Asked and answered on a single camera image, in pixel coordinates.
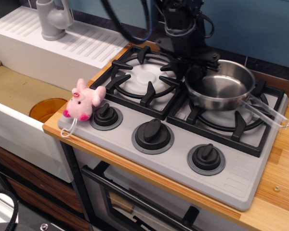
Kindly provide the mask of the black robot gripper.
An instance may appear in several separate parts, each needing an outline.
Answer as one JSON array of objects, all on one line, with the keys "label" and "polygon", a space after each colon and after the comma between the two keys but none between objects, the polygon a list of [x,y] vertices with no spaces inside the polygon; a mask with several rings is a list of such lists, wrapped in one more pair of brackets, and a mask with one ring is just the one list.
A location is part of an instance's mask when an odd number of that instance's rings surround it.
[{"label": "black robot gripper", "polygon": [[199,84],[207,69],[218,70],[220,55],[206,44],[214,32],[212,20],[204,15],[203,0],[157,0],[155,4],[164,17],[166,38],[157,45],[168,55],[172,71],[188,84]]}]

